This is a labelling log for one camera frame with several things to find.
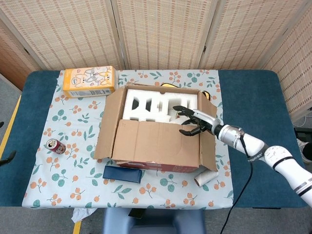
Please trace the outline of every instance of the floral tablecloth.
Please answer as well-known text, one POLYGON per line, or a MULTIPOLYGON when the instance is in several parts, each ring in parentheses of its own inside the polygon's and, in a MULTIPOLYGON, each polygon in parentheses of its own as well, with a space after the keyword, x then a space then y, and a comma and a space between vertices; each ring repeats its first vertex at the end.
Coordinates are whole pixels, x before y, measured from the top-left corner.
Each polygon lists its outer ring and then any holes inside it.
MULTIPOLYGON (((216 70, 126 70, 119 71, 119 85, 128 81, 149 85, 172 83, 178 87, 208 91, 222 120, 222 99, 216 70)), ((193 178, 200 173, 143 171, 140 184, 103 179, 110 159, 94 160, 106 97, 67 98, 58 77, 36 163, 22 205, 30 208, 168 208, 218 209, 233 203, 228 147, 216 141, 219 176, 199 188, 193 178), (57 155, 44 145, 56 138, 67 146, 57 155)))

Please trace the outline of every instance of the black cable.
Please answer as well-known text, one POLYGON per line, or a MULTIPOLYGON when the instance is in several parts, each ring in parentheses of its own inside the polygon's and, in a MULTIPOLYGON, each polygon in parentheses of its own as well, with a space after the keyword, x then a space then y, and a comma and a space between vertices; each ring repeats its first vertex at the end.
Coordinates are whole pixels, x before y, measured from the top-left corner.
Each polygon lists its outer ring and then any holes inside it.
MULTIPOLYGON (((245 151, 246 156, 249 157, 249 155, 248 155, 248 153, 247 153, 247 150, 246 150, 246 145, 245 145, 245 141, 244 141, 243 137, 244 137, 244 135, 241 135, 241 136, 240 136, 240 141, 242 142, 242 146, 243 146, 243 148, 244 148, 244 151, 245 151)), ((227 216, 227 218, 226 218, 226 220, 225 220, 225 222, 224 222, 224 224, 223 224, 223 227, 222 227, 222 229, 221 229, 220 234, 223 233, 223 230, 225 229, 225 226, 226 226, 227 223, 228 223, 228 220, 229 220, 231 211, 232 211, 232 209, 234 208, 234 206, 236 205, 236 203, 238 202, 238 200, 240 199, 240 197, 242 196, 242 194, 243 194, 243 192, 245 191, 247 185, 249 184, 249 182, 250 182, 250 180, 251 180, 251 178, 252 178, 252 176, 253 176, 253 172, 254 172, 254 168, 253 168, 253 165, 250 163, 250 174, 249 174, 248 180, 247 180, 247 182, 245 183, 245 185, 244 185, 242 191, 241 191, 240 194, 238 195, 236 201, 234 202, 234 204, 233 204, 232 207, 230 208, 229 213, 228 213, 228 216, 227 216)))

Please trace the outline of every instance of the cardboard tube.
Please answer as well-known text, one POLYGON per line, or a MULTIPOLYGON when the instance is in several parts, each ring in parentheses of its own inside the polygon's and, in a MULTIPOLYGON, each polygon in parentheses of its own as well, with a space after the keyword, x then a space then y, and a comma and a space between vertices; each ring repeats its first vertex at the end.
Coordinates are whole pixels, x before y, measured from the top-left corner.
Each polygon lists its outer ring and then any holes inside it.
POLYGON ((204 184, 208 183, 210 180, 217 178, 218 175, 219 175, 218 172, 214 172, 214 171, 207 169, 203 171, 202 173, 198 174, 197 176, 195 176, 194 180, 195 180, 195 183, 199 187, 201 187, 204 184))

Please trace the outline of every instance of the box flap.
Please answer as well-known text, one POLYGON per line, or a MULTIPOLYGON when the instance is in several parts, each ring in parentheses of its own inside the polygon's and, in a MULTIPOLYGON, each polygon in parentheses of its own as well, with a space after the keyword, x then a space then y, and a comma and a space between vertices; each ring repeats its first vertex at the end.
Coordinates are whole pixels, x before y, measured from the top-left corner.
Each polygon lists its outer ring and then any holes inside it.
MULTIPOLYGON (((197 108, 213 117, 216 115, 216 107, 202 94, 198 93, 197 108)), ((199 162, 204 167, 217 172, 215 163, 215 136, 207 131, 199 136, 199 162)))
POLYGON ((121 119, 113 151, 114 160, 199 166, 199 137, 184 136, 194 126, 121 119))
POLYGON ((135 85, 129 84, 126 85, 128 89, 137 89, 137 90, 148 90, 148 91, 157 91, 160 93, 180 93, 180 94, 197 94, 198 89, 185 89, 185 88, 174 88, 174 87, 163 87, 163 86, 153 86, 153 85, 135 85))
POLYGON ((123 114, 126 93, 126 88, 121 87, 106 97, 104 116, 97 138, 94 159, 112 156, 118 122, 123 114))

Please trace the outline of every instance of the soda can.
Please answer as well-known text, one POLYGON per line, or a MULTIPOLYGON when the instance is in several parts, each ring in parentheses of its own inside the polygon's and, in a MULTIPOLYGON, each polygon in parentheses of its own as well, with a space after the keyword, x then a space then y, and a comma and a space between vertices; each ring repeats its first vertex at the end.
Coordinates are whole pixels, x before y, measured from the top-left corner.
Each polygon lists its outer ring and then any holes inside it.
POLYGON ((66 146, 56 139, 49 139, 45 147, 58 155, 63 154, 66 150, 66 146))

